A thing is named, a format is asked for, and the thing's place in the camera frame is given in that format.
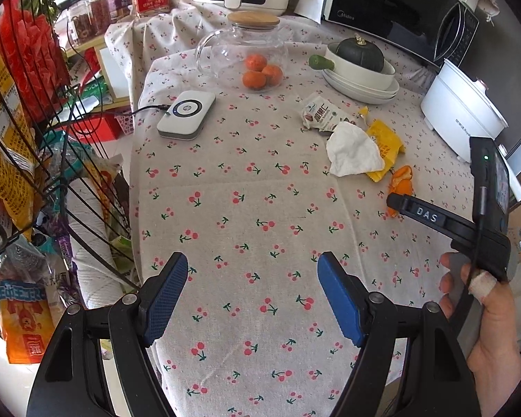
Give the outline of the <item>person's right hand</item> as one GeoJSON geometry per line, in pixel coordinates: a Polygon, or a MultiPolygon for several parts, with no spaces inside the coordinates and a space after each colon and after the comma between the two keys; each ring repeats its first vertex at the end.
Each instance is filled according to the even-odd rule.
{"type": "Polygon", "coordinates": [[[521,381],[514,296],[507,283],[500,283],[487,271],[471,272],[471,265],[463,264],[458,279],[448,272],[439,283],[443,293],[439,305],[446,317],[454,313],[449,292],[459,280],[483,306],[479,338],[467,364],[474,375],[481,414],[494,416],[521,381]]]}

